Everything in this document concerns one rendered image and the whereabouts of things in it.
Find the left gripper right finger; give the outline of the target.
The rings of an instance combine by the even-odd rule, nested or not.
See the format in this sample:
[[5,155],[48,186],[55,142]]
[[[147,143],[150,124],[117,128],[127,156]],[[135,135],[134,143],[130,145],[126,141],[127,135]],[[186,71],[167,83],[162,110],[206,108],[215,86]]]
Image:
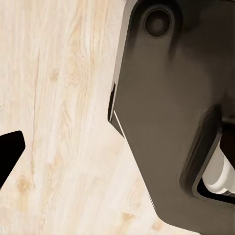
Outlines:
[[224,130],[219,143],[221,151],[235,169],[235,132]]

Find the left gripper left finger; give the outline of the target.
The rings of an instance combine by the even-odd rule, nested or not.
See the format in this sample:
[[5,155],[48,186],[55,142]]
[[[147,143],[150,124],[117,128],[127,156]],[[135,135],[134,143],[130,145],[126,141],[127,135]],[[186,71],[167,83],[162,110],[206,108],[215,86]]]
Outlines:
[[0,136],[0,189],[25,149],[23,133],[18,130]]

